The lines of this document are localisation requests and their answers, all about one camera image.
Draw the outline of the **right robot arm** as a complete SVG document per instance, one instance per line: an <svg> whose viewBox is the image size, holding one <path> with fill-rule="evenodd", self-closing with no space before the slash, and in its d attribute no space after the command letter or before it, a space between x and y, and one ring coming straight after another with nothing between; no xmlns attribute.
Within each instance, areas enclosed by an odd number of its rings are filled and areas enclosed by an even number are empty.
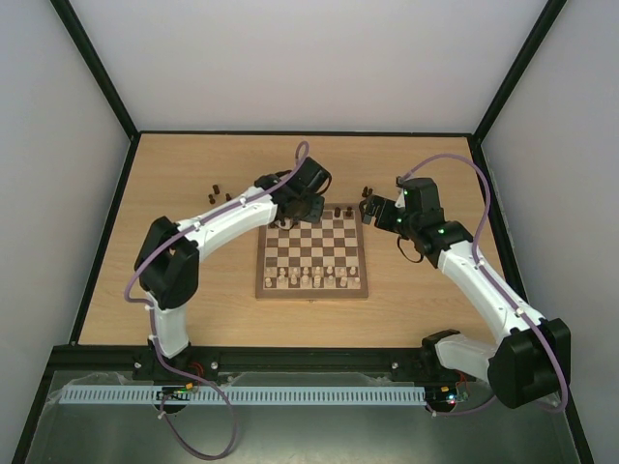
<svg viewBox="0 0 619 464"><path fill-rule="evenodd" d="M424 339L424 372L435 379L452 370L487 383L495 397L515 409L556 393L569 399L571 333L523 300L485 260L473 235L447 221L430 178L398 181L395 200L365 188L359 204L365 224L411 242L421 259L450 279L485 320L495 342L483 343L447 330Z"/></svg>

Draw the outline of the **wooden chess board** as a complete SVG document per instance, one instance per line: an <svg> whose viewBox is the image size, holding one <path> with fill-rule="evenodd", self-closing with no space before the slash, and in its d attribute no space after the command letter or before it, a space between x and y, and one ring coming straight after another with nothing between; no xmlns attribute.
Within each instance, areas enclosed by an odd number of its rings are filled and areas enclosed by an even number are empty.
<svg viewBox="0 0 619 464"><path fill-rule="evenodd" d="M334 217L334 209L340 208L340 217ZM353 216L345 217L347 207L352 207ZM281 228L262 226L258 232L255 297L258 300L363 300L368 297L368 275L365 257L363 224L357 206L352 203L327 204L321 220L317 223L290 220ZM325 269L334 267L335 287L326 288ZM301 275L309 267L310 287L302 288ZM313 287L315 267L323 268L322 286ZM346 267L348 278L351 267L358 268L361 287L338 288L337 268ZM279 269L297 268L299 286L278 288ZM273 286L264 286L264 278L270 277Z"/></svg>

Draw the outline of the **black aluminium frame rail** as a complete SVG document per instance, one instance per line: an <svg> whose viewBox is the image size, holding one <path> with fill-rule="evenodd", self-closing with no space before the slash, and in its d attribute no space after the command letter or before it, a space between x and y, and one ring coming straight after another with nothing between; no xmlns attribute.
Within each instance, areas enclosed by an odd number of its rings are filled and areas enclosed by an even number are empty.
<svg viewBox="0 0 619 464"><path fill-rule="evenodd" d="M190 346L165 360L170 366L216 381L246 372L362 373L388 375L399 382L433 384L484 379L488 355L473 355L448 366L431 348L248 348ZM139 380L162 383L178 376L157 359L155 348L142 346L60 345L52 349L46 370L129 371Z"/></svg>

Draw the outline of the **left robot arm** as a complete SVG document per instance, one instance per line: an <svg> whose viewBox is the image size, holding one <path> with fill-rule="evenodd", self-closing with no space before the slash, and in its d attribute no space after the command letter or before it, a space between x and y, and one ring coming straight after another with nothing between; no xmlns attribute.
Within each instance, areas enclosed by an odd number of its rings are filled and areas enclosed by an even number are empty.
<svg viewBox="0 0 619 464"><path fill-rule="evenodd" d="M154 220L137 254L124 290L126 302L142 304L149 315L149 348L134 367L139 380L178 378L190 362L189 302L198 290L201 264L216 250L252 229L277 220L316 223L331 173L307 155L290 170L259 177L219 207L195 217ZM131 292L140 286L144 295Z"/></svg>

